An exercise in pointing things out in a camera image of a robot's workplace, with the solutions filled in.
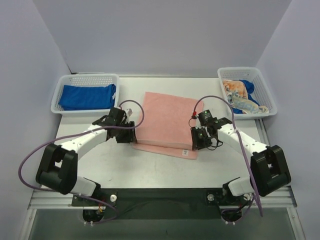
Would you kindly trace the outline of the pink towel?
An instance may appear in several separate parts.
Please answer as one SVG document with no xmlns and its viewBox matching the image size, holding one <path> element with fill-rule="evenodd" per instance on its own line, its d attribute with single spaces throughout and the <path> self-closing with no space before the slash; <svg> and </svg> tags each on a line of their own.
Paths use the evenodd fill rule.
<svg viewBox="0 0 320 240">
<path fill-rule="evenodd" d="M 204 102 L 175 95 L 146 92 L 143 99 L 144 119 L 135 129 L 140 151 L 196 160 L 191 127 L 196 123 L 191 116 L 204 110 Z"/>
</svg>

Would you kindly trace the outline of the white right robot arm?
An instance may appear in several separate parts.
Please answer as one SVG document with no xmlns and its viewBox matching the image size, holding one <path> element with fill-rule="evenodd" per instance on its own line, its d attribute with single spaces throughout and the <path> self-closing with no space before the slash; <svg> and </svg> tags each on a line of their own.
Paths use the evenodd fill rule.
<svg viewBox="0 0 320 240">
<path fill-rule="evenodd" d="M 191 127 L 192 149 L 194 151 L 227 144 L 242 154 L 248 166 L 248 177 L 238 177 L 223 185 L 224 192 L 233 197 L 256 194 L 265 197 L 291 183 L 292 178 L 283 149 L 269 146 L 238 130 L 225 117 L 213 117 L 209 110 L 194 112 L 196 126 Z"/>
</svg>

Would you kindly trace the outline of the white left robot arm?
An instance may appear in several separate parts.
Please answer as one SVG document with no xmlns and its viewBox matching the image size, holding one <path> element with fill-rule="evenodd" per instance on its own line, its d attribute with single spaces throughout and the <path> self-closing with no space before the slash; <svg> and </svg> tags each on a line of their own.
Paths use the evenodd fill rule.
<svg viewBox="0 0 320 240">
<path fill-rule="evenodd" d="M 130 108 L 113 107 L 108 115 L 94 121 L 86 131 L 59 145 L 48 144 L 43 152 L 35 180 L 63 195 L 72 193 L 97 198 L 101 185 L 78 175 L 78 160 L 96 146 L 115 138 L 118 144 L 137 141 Z"/>
</svg>

